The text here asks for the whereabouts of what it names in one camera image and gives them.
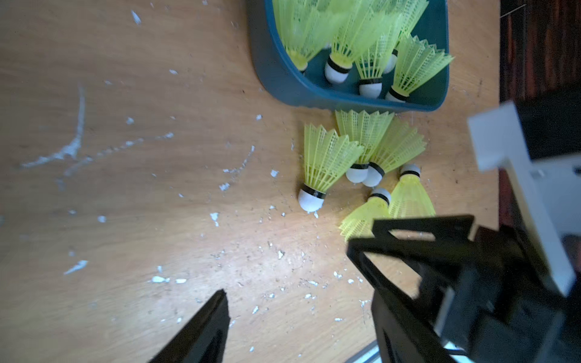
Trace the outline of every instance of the yellow shuttlecock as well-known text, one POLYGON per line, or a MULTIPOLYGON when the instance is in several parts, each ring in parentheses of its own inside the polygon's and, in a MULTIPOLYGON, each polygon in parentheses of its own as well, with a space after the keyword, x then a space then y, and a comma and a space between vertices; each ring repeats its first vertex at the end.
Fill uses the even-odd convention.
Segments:
POLYGON ((347 16, 334 0, 274 0, 278 35, 299 71, 329 42, 347 16))
POLYGON ((353 237, 373 237, 371 228, 374 220, 385 220, 389 217, 389 203, 391 195, 384 188, 377 188, 371 192, 367 202, 352 211, 341 222, 339 229, 345 237, 345 242, 353 237))
POLYGON ((419 180, 415 164, 401 167, 400 181, 393 189, 389 205, 390 218, 421 218, 436 215, 432 201, 419 180))
POLYGON ((426 83, 454 59, 426 40, 407 34, 398 45, 398 58, 393 85, 385 99, 405 102, 410 93, 426 83))
POLYGON ((379 39, 357 59, 355 65, 359 71, 359 94, 377 98, 381 93, 381 77, 392 58, 393 48, 401 34, 402 14, 389 13, 385 20, 387 26, 379 39))
POLYGON ((304 184, 299 204, 307 212, 322 207, 327 190, 349 169, 364 147, 323 126, 304 126, 304 184))
POLYGON ((350 140, 358 141, 359 145, 365 147, 361 156, 345 173, 347 179, 354 183, 365 180, 369 159, 383 138, 394 115, 394 113, 389 112, 368 114, 365 111, 359 113, 353 110, 349 112, 335 111, 341 136, 348 135, 350 140))
POLYGON ((418 134, 418 129, 410 127, 399 117, 394 117, 370 158, 367 178, 363 184, 377 186, 385 173, 399 168, 425 149, 424 136, 418 134))
POLYGON ((331 83, 343 83, 353 62, 379 38, 392 4, 386 0, 358 0, 331 42, 331 54, 325 64, 325 77, 331 83))
POLYGON ((391 57, 389 58, 389 62, 383 71, 384 74, 391 72, 395 68, 397 63, 397 45, 399 41, 404 36, 411 33, 427 7, 428 1, 426 0, 396 0, 396 11, 401 13, 403 22, 401 25, 401 32, 395 46, 396 50, 393 51, 391 57))

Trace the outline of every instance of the white paint flake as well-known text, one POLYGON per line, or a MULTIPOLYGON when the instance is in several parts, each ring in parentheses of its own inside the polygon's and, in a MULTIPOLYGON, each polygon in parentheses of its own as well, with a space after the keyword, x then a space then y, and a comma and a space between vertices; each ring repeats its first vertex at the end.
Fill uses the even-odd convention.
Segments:
POLYGON ((131 15, 133 15, 133 20, 135 21, 135 24, 140 25, 141 18, 139 18, 139 15, 137 15, 137 13, 133 10, 131 11, 131 15))
POLYGON ((72 273, 73 273, 73 272, 75 272, 75 271, 78 271, 78 270, 80 270, 80 269, 83 269, 83 268, 85 268, 85 267, 87 266, 87 263, 88 263, 88 262, 89 262, 89 261, 87 261, 87 260, 81 260, 81 261, 77 262, 77 264, 76 264, 75 266, 73 266, 73 267, 69 268, 69 269, 68 269, 68 270, 67 270, 67 271, 64 273, 64 275, 72 274, 72 273))
POLYGON ((151 278, 151 282, 154 283, 161 283, 161 282, 169 282, 170 278, 163 278, 161 276, 154 276, 151 278))
POLYGON ((219 227, 220 225, 218 224, 218 216, 220 215, 220 213, 216 212, 216 213, 210 213, 210 217, 212 218, 212 220, 214 221, 214 223, 216 224, 216 227, 219 227))
POLYGON ((77 159, 77 152, 81 149, 81 144, 83 142, 83 133, 85 128, 85 90, 81 85, 78 86, 78 115, 77 115, 77 134, 73 140, 68 144, 64 145, 62 149, 49 156, 40 156, 36 161, 30 163, 21 164, 23 168, 32 168, 35 166, 46 164, 50 161, 59 159, 64 160, 64 157, 69 155, 74 160, 77 159))

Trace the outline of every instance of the wooden surface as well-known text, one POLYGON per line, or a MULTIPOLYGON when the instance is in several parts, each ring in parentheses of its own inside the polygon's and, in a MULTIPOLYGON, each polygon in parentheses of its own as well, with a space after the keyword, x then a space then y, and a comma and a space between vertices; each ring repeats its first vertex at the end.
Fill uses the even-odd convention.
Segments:
MULTIPOLYGON (((369 190, 340 180, 318 219, 296 201, 303 124, 333 127, 332 114, 262 91, 244 3, 207 2, 0 5, 2 361, 146 361, 220 288, 235 319, 227 362, 341 362, 375 339, 370 304, 360 302, 372 289, 337 229, 369 190), (69 157, 21 167, 74 138, 78 87, 77 158, 93 162, 70 176, 69 157), (223 172, 246 158, 240 172, 223 172), (63 274, 79 260, 88 265, 63 274), (171 283, 148 282, 155 275, 171 283)), ((450 1, 449 14, 456 59, 446 102, 402 117, 429 141, 417 161, 436 210, 495 228, 497 175, 478 173, 466 117, 497 104, 498 6, 450 1)), ((409 268, 377 261, 414 293, 409 268)))

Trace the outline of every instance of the shuttlecock cork base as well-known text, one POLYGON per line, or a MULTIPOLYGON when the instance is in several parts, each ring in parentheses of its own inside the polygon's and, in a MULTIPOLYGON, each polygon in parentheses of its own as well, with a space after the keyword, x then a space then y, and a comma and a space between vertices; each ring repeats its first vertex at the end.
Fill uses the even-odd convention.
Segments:
POLYGON ((350 70, 351 68, 341 67, 331 59, 331 56, 329 56, 325 63, 325 78, 333 84, 341 84, 347 79, 350 70))
POLYGON ((300 207, 307 212, 314 212, 323 206, 327 194, 319 192, 306 184, 303 184, 299 192, 300 207))
POLYGON ((372 78, 370 80, 359 81, 359 94, 367 98, 377 98, 381 93, 381 78, 372 78))
POLYGON ((345 172, 345 176, 352 183, 360 183, 367 177, 367 170, 369 169, 369 164, 353 164, 345 172))
POLYGON ((363 185, 369 186, 371 188, 379 185, 381 179, 385 175, 385 171, 381 168, 381 166, 375 163, 369 163, 369 168, 367 171, 367 177, 363 181, 363 185))

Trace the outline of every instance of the white debris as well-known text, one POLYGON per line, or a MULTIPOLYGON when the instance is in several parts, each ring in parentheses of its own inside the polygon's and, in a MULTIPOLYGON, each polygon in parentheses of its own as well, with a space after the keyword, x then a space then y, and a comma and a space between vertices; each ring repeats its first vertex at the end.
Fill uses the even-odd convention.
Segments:
POLYGON ((161 283, 161 282, 169 282, 170 278, 163 278, 161 276, 154 276, 151 278, 151 282, 154 283, 161 283))
POLYGON ((218 215, 220 215, 220 213, 218 213, 218 212, 216 212, 216 213, 210 213, 210 217, 212 218, 212 220, 216 224, 216 227, 220 226, 218 224, 218 215))
POLYGON ((85 268, 85 266, 87 266, 88 262, 89 261, 87 261, 87 260, 81 260, 81 261, 77 262, 77 264, 75 266, 69 268, 69 270, 67 272, 65 272, 64 275, 72 274, 75 271, 78 271, 80 269, 85 268))
POLYGON ((141 19, 139 18, 139 15, 136 14, 135 11, 131 11, 131 15, 133 15, 133 20, 135 21, 135 24, 140 25, 141 24, 141 19))

